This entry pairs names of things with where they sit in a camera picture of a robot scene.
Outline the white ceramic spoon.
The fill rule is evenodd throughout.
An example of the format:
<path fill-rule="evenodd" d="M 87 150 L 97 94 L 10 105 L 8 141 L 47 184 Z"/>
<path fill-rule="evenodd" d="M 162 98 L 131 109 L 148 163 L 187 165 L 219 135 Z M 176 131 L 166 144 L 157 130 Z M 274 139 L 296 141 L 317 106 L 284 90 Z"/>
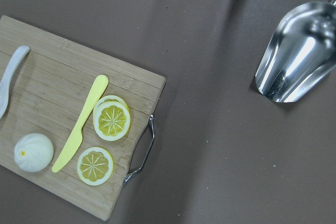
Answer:
<path fill-rule="evenodd" d="M 11 56 L 4 74 L 1 79 L 1 118 L 6 112 L 8 102 L 9 102 L 9 88 L 12 77 L 21 61 L 29 53 L 30 48 L 28 46 L 19 46 Z"/>

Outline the metal ice scoop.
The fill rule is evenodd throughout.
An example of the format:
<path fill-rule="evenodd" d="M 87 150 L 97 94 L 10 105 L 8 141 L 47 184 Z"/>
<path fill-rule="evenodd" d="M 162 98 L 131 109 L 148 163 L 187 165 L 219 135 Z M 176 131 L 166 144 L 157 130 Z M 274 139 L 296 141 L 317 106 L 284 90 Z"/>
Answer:
<path fill-rule="evenodd" d="M 274 102 L 296 102 L 335 69 L 335 0 L 308 2 L 276 27 L 255 74 Z"/>

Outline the lemon slice bottom stacked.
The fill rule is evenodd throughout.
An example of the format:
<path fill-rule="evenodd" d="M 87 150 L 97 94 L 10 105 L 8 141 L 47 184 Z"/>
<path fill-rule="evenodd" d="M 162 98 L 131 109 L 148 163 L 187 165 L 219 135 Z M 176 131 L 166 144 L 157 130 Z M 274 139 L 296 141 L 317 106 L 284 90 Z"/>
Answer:
<path fill-rule="evenodd" d="M 97 109 L 99 105 L 105 103 L 105 102 L 109 102 L 109 101 L 114 101 L 114 102 L 119 102 L 120 104 L 122 104 L 127 110 L 129 110 L 128 105 L 126 104 L 126 102 L 119 96 L 117 95 L 106 95 L 103 96 L 102 98 L 100 98 L 97 102 L 97 104 L 95 105 L 94 109 Z"/>

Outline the bamboo cutting board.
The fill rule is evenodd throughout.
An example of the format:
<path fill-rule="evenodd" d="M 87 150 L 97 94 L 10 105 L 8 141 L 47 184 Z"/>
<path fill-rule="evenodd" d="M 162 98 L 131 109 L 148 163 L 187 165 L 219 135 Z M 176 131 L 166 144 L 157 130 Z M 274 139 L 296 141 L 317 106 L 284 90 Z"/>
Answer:
<path fill-rule="evenodd" d="M 166 79 L 8 16 L 1 17 L 1 70 L 21 45 L 30 47 L 30 52 L 12 80 L 10 102 L 1 119 L 1 167 L 106 221 Z M 36 173 L 22 171 L 14 162 L 17 141 L 29 133 L 44 134 L 58 156 L 100 74 L 109 79 L 105 94 L 121 97 L 130 109 L 131 126 L 126 136 L 104 141 L 88 119 L 77 153 L 61 171 L 53 173 L 51 167 Z M 115 164 L 112 176 L 99 186 L 86 185 L 77 175 L 78 157 L 92 146 L 108 150 Z"/>

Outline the lemon slice upper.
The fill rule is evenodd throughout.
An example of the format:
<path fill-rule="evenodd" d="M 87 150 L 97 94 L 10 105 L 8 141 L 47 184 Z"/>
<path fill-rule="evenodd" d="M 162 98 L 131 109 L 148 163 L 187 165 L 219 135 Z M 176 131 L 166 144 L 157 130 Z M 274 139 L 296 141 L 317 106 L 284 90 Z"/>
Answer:
<path fill-rule="evenodd" d="M 90 147 L 84 150 L 77 161 L 77 175 L 82 182 L 90 186 L 105 183 L 113 173 L 113 157 L 102 147 Z"/>

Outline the yellow plastic knife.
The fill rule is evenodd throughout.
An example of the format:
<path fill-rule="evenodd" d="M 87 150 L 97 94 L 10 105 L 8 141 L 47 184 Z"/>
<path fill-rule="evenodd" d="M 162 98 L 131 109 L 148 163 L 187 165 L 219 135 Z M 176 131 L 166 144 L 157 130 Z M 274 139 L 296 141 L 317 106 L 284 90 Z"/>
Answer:
<path fill-rule="evenodd" d="M 103 95 L 105 89 L 109 83 L 108 77 L 101 74 L 97 76 L 90 88 L 90 91 L 87 95 L 83 108 L 78 116 L 78 119 L 64 144 L 58 158 L 53 164 L 51 171 L 53 173 L 59 172 L 63 169 L 69 161 L 74 157 L 78 148 L 80 147 L 83 137 L 82 137 L 82 128 L 85 125 L 89 115 L 93 111 L 93 108 L 97 104 L 98 100 Z"/>

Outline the white steamed bun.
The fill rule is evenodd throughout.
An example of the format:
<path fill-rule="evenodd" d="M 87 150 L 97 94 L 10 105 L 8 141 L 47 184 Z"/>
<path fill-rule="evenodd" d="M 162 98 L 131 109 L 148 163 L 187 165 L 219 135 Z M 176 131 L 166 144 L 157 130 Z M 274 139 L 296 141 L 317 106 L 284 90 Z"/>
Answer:
<path fill-rule="evenodd" d="M 14 147 L 14 161 L 25 172 L 39 172 L 49 165 L 54 155 L 51 140 L 39 133 L 23 136 Z"/>

